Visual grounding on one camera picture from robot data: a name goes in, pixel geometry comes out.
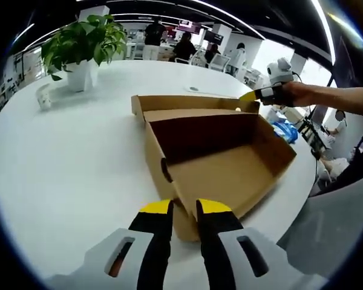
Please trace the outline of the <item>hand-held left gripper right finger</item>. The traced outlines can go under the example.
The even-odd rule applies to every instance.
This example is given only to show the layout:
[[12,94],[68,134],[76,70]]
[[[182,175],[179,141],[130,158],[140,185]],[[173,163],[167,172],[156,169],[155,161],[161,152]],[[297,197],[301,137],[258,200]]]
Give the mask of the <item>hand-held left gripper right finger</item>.
[[326,279],[290,265],[286,252],[217,201],[198,199],[201,255],[210,289],[322,289]]

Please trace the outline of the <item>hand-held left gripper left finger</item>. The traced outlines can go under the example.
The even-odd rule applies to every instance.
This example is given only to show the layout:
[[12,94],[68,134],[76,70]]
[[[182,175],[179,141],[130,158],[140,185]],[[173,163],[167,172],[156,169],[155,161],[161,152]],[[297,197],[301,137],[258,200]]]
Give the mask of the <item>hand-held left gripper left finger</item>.
[[152,202],[128,228],[119,228],[85,253],[83,264],[69,275],[45,281],[48,289],[163,289],[174,204]]

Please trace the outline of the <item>person's right hand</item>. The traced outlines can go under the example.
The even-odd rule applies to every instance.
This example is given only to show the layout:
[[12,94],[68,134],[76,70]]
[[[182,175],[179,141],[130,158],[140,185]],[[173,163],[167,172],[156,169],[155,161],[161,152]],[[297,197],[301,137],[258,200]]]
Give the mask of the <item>person's right hand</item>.
[[316,89],[317,86],[306,85],[301,82],[288,82],[283,85],[283,91],[290,96],[294,107],[316,105]]

